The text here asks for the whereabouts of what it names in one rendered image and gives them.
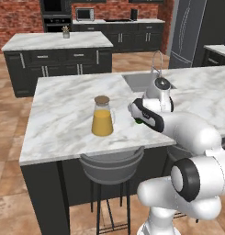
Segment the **glass pitcher of orange juice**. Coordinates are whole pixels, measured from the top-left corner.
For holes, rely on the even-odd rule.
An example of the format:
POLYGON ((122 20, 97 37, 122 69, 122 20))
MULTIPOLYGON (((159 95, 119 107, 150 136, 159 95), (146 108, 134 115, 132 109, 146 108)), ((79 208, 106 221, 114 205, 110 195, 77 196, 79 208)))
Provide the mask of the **glass pitcher of orange juice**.
POLYGON ((92 133, 99 137, 105 137, 112 134, 113 131, 109 97, 106 95, 98 95, 95 97, 92 133))

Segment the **dark dining counter cabinet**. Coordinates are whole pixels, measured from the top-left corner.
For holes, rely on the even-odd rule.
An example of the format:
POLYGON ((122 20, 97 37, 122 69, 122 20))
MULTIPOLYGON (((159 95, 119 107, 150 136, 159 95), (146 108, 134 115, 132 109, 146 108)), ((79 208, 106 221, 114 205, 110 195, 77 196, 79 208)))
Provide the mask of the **dark dining counter cabinet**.
MULTIPOLYGON (((47 157, 22 148, 19 164, 42 235, 70 235, 69 207, 90 202, 90 181, 79 156, 47 157)), ((167 148, 145 149, 138 170, 130 180, 135 195, 141 181, 162 176, 167 167, 167 148)), ((119 196, 119 186, 102 186, 102 199, 119 196)))

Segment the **steel sink basin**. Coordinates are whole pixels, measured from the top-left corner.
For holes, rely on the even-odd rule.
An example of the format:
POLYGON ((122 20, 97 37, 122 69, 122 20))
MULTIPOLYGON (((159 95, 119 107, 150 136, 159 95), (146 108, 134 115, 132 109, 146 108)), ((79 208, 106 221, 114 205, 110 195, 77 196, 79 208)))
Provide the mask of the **steel sink basin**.
POLYGON ((130 73, 123 74, 122 77, 133 92, 145 92, 156 90, 152 82, 159 78, 159 75, 158 73, 130 73))

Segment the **grey bar stool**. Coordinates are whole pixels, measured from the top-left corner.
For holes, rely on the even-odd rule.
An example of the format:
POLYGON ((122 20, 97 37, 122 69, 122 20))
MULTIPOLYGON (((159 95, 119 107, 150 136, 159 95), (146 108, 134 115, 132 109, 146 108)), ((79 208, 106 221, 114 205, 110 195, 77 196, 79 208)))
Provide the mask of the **grey bar stool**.
POLYGON ((102 185, 120 185, 123 191, 123 184, 126 184, 127 198, 127 221, 128 235, 130 235, 130 192, 129 180, 136 173, 137 167, 144 155, 144 147, 136 151, 110 153, 98 156, 81 155, 80 163, 85 175, 90 179, 90 204, 93 204, 94 183, 97 183, 97 214, 96 214, 96 235, 107 233, 100 229, 100 208, 102 185))

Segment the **steel arched tap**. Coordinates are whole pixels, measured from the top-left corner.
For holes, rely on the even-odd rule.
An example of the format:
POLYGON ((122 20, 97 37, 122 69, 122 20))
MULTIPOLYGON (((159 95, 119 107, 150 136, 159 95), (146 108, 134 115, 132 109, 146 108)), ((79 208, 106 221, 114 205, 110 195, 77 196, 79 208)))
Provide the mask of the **steel arched tap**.
POLYGON ((151 73, 156 71, 158 73, 158 76, 162 76, 162 68, 163 68, 163 55, 159 50, 157 50, 152 56, 151 73), (156 69, 155 66, 154 66, 154 57, 155 57, 156 54, 158 54, 160 56, 160 68, 159 69, 156 69))

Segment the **dark kitchen island with drawers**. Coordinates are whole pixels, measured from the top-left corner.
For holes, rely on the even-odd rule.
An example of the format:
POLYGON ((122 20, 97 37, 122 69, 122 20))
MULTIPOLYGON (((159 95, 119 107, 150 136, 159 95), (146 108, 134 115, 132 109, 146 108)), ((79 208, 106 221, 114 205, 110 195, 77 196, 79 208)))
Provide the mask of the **dark kitchen island with drawers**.
POLYGON ((14 94, 33 96, 40 77, 110 73, 113 44, 100 31, 18 33, 2 48, 14 94))

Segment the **dark cupboard run with worktop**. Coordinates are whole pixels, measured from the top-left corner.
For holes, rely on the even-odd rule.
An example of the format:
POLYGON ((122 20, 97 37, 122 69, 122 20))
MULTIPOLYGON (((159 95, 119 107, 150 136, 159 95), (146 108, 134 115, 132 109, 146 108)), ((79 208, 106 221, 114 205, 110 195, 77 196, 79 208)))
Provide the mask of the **dark cupboard run with worktop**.
POLYGON ((113 51, 142 52, 161 48, 164 21, 157 18, 133 22, 73 21, 73 31, 101 31, 113 44, 113 51))

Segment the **black hob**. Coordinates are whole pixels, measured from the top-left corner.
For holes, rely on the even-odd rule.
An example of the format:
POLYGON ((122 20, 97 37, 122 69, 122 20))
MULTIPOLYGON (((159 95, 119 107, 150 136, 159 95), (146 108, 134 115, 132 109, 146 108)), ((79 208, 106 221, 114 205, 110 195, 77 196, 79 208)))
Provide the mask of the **black hob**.
POLYGON ((110 19, 104 19, 106 22, 133 22, 132 19, 129 18, 110 18, 110 19))

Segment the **black canister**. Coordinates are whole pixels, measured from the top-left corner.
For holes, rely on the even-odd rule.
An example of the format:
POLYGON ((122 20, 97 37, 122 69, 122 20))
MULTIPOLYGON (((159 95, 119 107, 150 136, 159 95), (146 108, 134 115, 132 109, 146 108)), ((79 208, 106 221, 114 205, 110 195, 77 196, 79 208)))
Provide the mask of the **black canister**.
POLYGON ((130 19, 132 20, 132 21, 137 21, 137 18, 138 18, 138 9, 131 9, 130 10, 130 19))

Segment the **steel microwave oven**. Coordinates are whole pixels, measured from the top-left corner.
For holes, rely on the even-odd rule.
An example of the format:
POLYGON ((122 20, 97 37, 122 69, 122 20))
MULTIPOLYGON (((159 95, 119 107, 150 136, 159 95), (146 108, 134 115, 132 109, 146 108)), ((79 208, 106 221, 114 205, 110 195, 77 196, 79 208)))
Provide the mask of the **steel microwave oven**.
POLYGON ((76 20, 77 21, 94 21, 95 11, 92 7, 75 8, 76 20))

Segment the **grey fridge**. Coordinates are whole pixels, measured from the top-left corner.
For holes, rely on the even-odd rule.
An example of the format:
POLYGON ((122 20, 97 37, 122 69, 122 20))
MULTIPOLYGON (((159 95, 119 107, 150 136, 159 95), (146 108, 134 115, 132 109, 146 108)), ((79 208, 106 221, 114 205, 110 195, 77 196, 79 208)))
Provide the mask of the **grey fridge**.
POLYGON ((225 40, 225 0, 179 0, 169 68, 200 67, 205 45, 225 40))

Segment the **dark side cabinet with worktop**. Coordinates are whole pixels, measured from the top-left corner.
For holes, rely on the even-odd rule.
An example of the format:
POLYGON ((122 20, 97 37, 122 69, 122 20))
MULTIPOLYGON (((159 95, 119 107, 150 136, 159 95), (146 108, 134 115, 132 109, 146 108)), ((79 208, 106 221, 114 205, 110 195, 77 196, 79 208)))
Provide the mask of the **dark side cabinet with worktop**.
POLYGON ((205 45, 202 66, 225 65, 225 45, 205 45))

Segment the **black wall oven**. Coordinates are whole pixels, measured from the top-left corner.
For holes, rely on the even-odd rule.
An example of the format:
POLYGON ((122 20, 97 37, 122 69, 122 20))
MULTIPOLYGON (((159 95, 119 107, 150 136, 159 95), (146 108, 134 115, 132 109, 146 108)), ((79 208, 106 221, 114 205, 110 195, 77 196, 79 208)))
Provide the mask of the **black wall oven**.
POLYGON ((64 26, 72 30, 70 0, 39 0, 39 5, 45 32, 62 32, 64 26))

